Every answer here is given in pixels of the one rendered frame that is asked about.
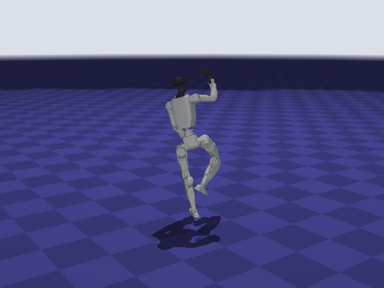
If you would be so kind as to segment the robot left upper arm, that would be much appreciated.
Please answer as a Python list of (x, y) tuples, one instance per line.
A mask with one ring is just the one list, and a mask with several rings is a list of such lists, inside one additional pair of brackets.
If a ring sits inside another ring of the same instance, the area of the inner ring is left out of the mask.
[(175, 120), (174, 120), (174, 117), (173, 117), (173, 112), (172, 112), (172, 107), (171, 107), (171, 101), (166, 103), (166, 109), (168, 111), (168, 114), (169, 114), (169, 118), (170, 118), (170, 121), (171, 121), (171, 125), (172, 127), (178, 127), (176, 124), (175, 124)]

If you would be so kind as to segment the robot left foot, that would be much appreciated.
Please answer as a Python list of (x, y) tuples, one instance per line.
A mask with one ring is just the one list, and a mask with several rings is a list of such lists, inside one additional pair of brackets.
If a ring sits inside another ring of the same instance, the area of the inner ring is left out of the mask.
[(194, 211), (194, 213), (192, 213), (192, 210), (191, 210), (191, 208), (189, 209), (189, 212), (190, 212), (190, 214), (194, 217), (194, 218), (199, 218), (200, 217), (200, 215), (198, 214), (198, 211), (196, 210), (196, 212)]

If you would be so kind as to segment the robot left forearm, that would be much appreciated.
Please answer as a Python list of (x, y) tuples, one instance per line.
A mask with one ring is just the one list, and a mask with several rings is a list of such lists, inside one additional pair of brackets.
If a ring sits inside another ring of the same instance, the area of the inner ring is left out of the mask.
[(183, 140), (183, 138), (184, 138), (184, 130), (183, 129), (179, 129), (178, 127), (173, 127), (173, 129), (180, 135), (180, 137), (182, 138), (182, 140)]

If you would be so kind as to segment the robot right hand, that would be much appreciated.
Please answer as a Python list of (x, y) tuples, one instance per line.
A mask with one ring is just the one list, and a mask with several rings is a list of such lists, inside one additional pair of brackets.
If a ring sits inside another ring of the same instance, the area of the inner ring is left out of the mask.
[(211, 77), (211, 73), (210, 73), (210, 71), (208, 70), (208, 68), (207, 68), (207, 67), (203, 67), (203, 66), (201, 66), (201, 67), (199, 67), (199, 68), (202, 68), (202, 69), (203, 69), (203, 71), (201, 70), (201, 72), (203, 72), (203, 73), (205, 74), (205, 76), (207, 77), (207, 81), (208, 81), (208, 83), (210, 84), (210, 83), (211, 83), (211, 80), (210, 80), (210, 79), (213, 79), (213, 78)]

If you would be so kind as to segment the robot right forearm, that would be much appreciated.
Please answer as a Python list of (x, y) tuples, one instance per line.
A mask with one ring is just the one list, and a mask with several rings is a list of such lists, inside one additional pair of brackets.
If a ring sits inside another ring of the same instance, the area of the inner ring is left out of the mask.
[(210, 86), (210, 94), (212, 98), (217, 98), (218, 92), (217, 92), (217, 86), (214, 82), (214, 79), (210, 79), (211, 83), (209, 84)]

